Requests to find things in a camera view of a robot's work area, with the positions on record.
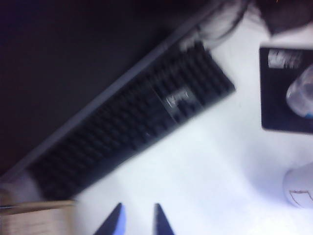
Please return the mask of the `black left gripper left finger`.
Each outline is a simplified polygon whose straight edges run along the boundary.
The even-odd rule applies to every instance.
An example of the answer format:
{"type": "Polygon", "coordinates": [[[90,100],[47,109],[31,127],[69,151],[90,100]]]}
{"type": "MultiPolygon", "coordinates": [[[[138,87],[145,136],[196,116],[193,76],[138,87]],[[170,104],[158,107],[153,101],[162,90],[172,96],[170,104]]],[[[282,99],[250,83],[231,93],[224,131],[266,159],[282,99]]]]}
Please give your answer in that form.
{"type": "Polygon", "coordinates": [[[122,203],[118,203],[94,235],[124,235],[125,230],[125,207],[122,203]]]}

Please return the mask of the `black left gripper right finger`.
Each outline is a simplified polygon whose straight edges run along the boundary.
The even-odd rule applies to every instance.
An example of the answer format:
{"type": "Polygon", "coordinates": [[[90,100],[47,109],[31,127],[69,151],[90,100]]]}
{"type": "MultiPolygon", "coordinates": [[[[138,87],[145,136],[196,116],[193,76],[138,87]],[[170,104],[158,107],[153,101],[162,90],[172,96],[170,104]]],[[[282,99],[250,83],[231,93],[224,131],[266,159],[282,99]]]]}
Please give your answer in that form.
{"type": "Polygon", "coordinates": [[[153,235],[174,235],[174,231],[159,203],[154,207],[153,235]]]}

